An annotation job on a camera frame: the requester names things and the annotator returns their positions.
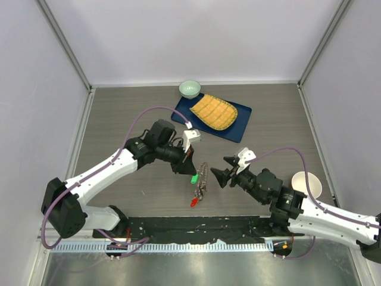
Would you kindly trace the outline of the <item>green capped key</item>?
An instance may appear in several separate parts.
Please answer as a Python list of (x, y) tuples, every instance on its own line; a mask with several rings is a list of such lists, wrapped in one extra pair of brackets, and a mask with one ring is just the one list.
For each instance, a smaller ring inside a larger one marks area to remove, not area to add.
[(198, 174), (192, 176), (192, 178), (190, 180), (191, 184), (196, 184), (198, 181), (198, 177), (199, 177)]

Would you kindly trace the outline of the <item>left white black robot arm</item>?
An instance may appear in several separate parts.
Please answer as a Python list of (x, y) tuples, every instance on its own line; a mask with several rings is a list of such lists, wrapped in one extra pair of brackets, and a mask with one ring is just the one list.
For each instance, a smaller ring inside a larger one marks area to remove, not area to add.
[(156, 160), (170, 163), (174, 173), (195, 175), (192, 143), (201, 139), (200, 132), (187, 129), (182, 137), (175, 136), (174, 125), (159, 119), (88, 171), (65, 182), (52, 179), (46, 187), (42, 213), (61, 238), (70, 238), (81, 230), (92, 230), (96, 237), (122, 237), (129, 227), (126, 215), (116, 206), (92, 207), (88, 203), (115, 181)]

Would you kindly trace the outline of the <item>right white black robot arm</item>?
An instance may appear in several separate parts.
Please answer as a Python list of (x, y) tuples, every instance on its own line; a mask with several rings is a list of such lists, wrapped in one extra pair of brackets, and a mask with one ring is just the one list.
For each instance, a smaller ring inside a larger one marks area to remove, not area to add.
[(253, 174), (240, 166), (238, 157), (225, 157), (231, 169), (211, 168), (224, 188), (239, 186), (271, 213), (269, 228), (275, 235), (304, 234), (325, 238), (359, 249), (366, 259), (380, 263), (380, 216), (351, 213), (317, 201), (300, 191), (284, 186), (268, 169)]

